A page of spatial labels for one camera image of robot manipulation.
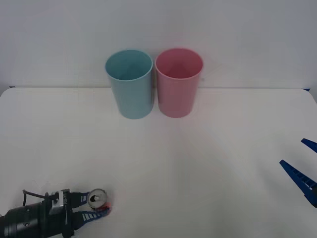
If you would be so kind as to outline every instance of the cup rim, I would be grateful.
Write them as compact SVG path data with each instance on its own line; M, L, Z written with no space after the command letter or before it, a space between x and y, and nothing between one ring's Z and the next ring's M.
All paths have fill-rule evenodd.
M170 51L170 50L187 50L187 51L190 51L190 52L193 52L194 54L196 54L200 60L202 61L202 68L201 70L196 73L195 75L191 76L191 77L188 77L188 78L173 78L173 77L170 77L170 76L167 76L166 74L162 73L161 71L159 71L158 67L157 67L157 61L158 61L158 58L166 51ZM186 48L186 47L175 47L175 48L169 48L163 52L161 52L155 59L155 69L162 75L164 75L165 77L169 78L169 79L175 79L175 80L188 80L188 79L192 79L194 77L196 77L197 75L199 75L202 71L203 71L203 68L204 68L204 61L203 61L203 58L194 50L190 49L190 48Z
M108 62L108 60L109 60L112 56L114 56L114 55L116 55L116 54L118 54L118 53L124 52L124 51L138 51L138 52L141 52L141 53L145 54L147 57L149 57L150 60L151 60L151 67L150 67L149 71L146 72L145 74L143 74L141 77L135 78L135 79L131 79L131 80L121 80L121 79L112 77L112 76L107 72L107 69L106 69L107 62ZM106 71L107 75L108 75L110 78L112 78L112 79L114 79L114 80L116 80L116 81L119 81L119 82L132 82L132 81L136 81L136 80L138 80L138 79L140 79L140 78L143 78L143 77L144 77L145 75L147 75L148 73L150 73L150 72L152 71L152 69L153 69L153 60L152 60L151 56L150 56L148 53L146 53L145 51L141 51L141 50L138 50L138 49L125 49L125 50L121 50L121 51L115 52L115 53L113 53L112 55L110 55L110 56L107 58L106 63L105 63L105 71Z

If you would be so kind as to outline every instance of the plastic cup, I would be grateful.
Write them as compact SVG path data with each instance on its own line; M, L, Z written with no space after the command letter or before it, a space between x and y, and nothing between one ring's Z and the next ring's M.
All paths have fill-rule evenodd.
M156 58L158 107L162 113L181 118L191 112L203 65L199 54L185 48L169 49Z
M110 56L105 68L120 113L129 119L149 114L153 107L151 57L142 51L124 50Z

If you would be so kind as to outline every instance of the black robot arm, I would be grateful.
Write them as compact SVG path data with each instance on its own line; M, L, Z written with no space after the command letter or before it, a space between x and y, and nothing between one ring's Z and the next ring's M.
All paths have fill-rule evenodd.
M62 234L70 238L84 224L109 214L111 205L102 189L91 192L70 192L65 189L45 196L23 191L23 206L11 209L0 217L0 238L48 238ZM44 200L25 205L26 195ZM86 203L93 211L74 212L73 208Z

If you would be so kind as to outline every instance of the table surface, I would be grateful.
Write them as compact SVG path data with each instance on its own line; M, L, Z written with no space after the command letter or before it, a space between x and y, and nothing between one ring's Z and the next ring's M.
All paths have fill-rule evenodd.
M191 114L122 117L111 89L12 88L0 97L0 213L22 189L107 189L94 238L310 238L316 209L280 166L317 180L317 106L302 89L199 89ZM28 197L28 203L37 202Z

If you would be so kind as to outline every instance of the pink cup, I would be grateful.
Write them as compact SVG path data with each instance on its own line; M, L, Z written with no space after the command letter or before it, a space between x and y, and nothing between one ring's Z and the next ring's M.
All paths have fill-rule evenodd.
M196 52L174 48L155 60L158 72L158 107L171 118L188 115L194 105L203 60Z

